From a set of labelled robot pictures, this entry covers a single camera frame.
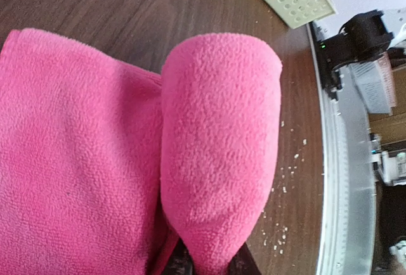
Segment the silver metal surface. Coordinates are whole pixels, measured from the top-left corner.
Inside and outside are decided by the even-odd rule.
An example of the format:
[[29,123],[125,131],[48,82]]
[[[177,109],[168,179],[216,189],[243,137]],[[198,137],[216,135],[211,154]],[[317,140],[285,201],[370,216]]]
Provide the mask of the silver metal surface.
[[[313,40],[310,36],[315,60]],[[317,275],[369,275],[375,237],[375,180],[369,121],[350,71],[342,68],[339,101],[322,90],[324,202]]]

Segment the brown tabletop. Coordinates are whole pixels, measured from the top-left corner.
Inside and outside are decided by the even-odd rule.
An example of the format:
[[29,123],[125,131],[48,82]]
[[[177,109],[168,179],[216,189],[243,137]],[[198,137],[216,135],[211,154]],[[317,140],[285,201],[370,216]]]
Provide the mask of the brown tabletop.
[[262,0],[0,0],[0,45],[35,27],[159,72],[168,52],[205,32],[240,32],[280,56],[279,160],[268,204],[248,244],[261,272],[315,274],[322,221],[322,136],[306,29],[288,29]]

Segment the black object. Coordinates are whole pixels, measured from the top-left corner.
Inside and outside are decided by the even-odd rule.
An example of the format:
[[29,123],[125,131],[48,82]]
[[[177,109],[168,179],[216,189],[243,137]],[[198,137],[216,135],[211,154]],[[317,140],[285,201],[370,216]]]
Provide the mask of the black object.
[[[162,275],[195,275],[192,258],[181,240],[170,256]],[[228,275],[261,275],[245,243],[230,262]]]
[[389,48],[393,34],[386,30],[381,16],[383,12],[378,10],[355,15],[343,25],[343,32],[316,43],[320,80],[330,98],[338,99],[336,91],[342,89],[341,67],[375,61]]

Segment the microfiber cloth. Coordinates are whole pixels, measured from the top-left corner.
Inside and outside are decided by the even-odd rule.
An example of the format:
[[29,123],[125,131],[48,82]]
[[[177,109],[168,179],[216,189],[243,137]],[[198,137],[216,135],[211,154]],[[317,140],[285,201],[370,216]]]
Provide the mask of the microfiber cloth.
[[208,34],[162,76],[42,30],[0,54],[0,274],[225,274],[268,198],[281,63]]

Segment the dark wood surface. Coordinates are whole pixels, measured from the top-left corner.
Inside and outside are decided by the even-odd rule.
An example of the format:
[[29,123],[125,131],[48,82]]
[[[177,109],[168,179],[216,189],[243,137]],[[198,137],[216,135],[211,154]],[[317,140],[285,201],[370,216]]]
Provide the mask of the dark wood surface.
[[177,43],[196,34],[240,32],[270,44],[284,64],[284,126],[274,192],[248,244],[263,274],[315,273],[323,196],[322,138],[304,27],[288,29],[262,0],[0,0],[0,44],[11,29],[25,27],[69,36],[154,72]]

